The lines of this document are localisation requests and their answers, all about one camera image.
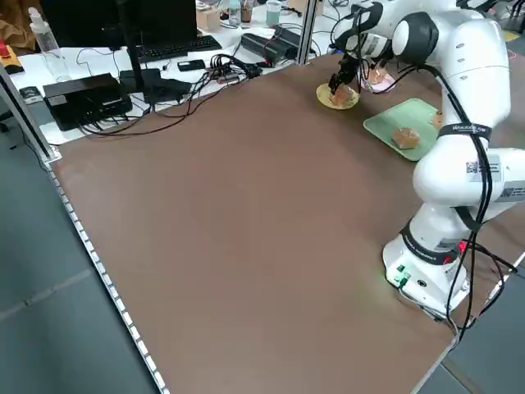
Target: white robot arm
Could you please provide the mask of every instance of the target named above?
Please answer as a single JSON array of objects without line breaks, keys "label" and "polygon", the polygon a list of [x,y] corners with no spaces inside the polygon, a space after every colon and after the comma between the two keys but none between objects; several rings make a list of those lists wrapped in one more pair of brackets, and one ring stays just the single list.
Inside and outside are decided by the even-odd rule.
[{"label": "white robot arm", "polygon": [[[332,92],[356,76],[359,57],[395,55],[408,64],[441,70],[443,128],[413,175],[424,204],[386,245],[383,261],[389,282],[445,317],[469,292],[459,248],[479,226],[473,217],[480,209],[486,174],[472,134],[480,137],[491,167],[491,203],[484,220],[525,200],[525,151],[488,148],[492,129],[510,112],[509,60],[502,32],[481,13],[457,7],[455,0],[370,1],[352,11],[335,28],[335,45],[345,49],[345,56],[331,78]],[[365,48],[363,43],[376,37],[370,34],[382,37],[381,50]]]}]

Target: brown tabletop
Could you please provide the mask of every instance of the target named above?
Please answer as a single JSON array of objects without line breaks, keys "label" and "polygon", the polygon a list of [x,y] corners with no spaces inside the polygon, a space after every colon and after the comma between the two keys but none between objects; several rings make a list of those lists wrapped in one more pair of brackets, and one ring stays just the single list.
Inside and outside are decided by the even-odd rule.
[{"label": "brown tabletop", "polygon": [[[405,394],[450,343],[384,278],[381,249],[421,201],[413,164],[362,127],[411,97],[439,107],[438,85],[413,76],[337,112],[315,95],[336,60],[229,88],[161,133],[61,147],[53,169],[172,393]],[[524,146],[523,117],[495,144]],[[516,259],[523,219],[481,241]],[[480,304],[495,274],[478,265]]]}]

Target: computer monitor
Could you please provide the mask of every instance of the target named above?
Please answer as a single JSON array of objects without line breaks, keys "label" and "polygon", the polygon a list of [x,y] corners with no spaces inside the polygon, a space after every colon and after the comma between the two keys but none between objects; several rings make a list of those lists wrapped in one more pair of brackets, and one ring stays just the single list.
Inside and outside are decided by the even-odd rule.
[{"label": "computer monitor", "polygon": [[[61,47],[125,44],[115,0],[40,0]],[[126,13],[139,44],[177,44],[197,38],[194,0],[129,0]]]}]

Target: cup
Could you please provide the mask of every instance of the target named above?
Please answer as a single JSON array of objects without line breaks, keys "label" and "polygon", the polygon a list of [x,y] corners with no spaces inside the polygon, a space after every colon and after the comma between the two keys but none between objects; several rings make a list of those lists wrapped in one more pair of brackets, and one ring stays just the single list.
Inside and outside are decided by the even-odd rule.
[{"label": "cup", "polygon": [[279,16],[281,14],[281,2],[269,0],[266,3],[266,24],[269,27],[279,25]]},{"label": "cup", "polygon": [[240,21],[249,23],[252,21],[252,10],[254,0],[240,0]]}]

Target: spray bottle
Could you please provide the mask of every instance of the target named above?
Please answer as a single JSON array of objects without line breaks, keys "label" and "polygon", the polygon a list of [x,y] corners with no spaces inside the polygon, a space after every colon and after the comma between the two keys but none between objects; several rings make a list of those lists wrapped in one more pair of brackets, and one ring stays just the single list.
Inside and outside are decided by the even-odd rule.
[{"label": "spray bottle", "polygon": [[58,47],[55,36],[49,27],[49,23],[42,19],[39,11],[31,7],[29,9],[31,18],[31,30],[33,30],[37,43],[39,43],[40,50],[46,59],[46,65],[49,72],[57,82],[70,80],[69,71],[67,70],[66,61],[62,56],[62,51]]}]

